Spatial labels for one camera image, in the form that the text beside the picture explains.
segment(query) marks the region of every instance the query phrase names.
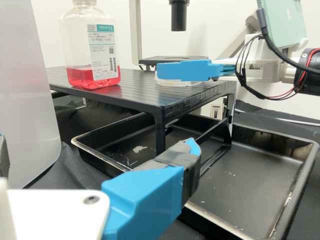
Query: bottle label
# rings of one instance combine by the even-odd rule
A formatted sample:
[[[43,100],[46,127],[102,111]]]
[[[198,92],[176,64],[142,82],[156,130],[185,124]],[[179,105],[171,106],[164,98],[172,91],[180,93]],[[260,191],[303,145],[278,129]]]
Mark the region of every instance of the bottle label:
[[[115,26],[88,24],[87,33],[93,80],[117,78]]]

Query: barcode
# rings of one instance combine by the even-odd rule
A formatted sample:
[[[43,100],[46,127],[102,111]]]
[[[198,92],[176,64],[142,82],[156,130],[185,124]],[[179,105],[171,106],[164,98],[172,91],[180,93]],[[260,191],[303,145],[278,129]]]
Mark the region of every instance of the barcode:
[[[114,70],[114,66],[112,64],[112,57],[109,57],[109,61],[110,61],[110,71],[113,71]]]
[[[117,63],[116,63],[116,58],[113,58],[113,69],[115,72],[117,72]]]

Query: white plastic panel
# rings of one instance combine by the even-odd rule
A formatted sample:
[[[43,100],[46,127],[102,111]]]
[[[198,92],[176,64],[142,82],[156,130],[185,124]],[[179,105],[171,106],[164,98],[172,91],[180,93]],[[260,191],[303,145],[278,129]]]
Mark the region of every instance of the white plastic panel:
[[[97,190],[9,189],[7,195],[18,240],[100,240],[110,209],[109,197]]]
[[[61,141],[30,0],[0,1],[0,130],[8,184],[21,188],[58,158]]]

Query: clear plastic bottle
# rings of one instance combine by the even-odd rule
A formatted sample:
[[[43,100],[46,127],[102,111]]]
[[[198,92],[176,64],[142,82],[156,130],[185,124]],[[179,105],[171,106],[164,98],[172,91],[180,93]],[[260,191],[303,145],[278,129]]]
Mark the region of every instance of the clear plastic bottle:
[[[66,72],[75,87],[97,89],[120,82],[116,24],[97,0],[73,0],[59,21]]]

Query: shelf top surface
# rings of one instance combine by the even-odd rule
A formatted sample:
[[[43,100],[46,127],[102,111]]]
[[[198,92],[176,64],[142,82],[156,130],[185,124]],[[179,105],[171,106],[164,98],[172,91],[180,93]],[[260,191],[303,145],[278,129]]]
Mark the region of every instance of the shelf top surface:
[[[49,67],[46,71],[51,90],[141,111],[145,109],[139,106],[167,108],[186,101],[188,105],[196,105],[236,84],[231,81],[208,81],[187,87],[160,86],[152,71],[121,69],[118,85],[88,90],[70,85],[64,66]]]

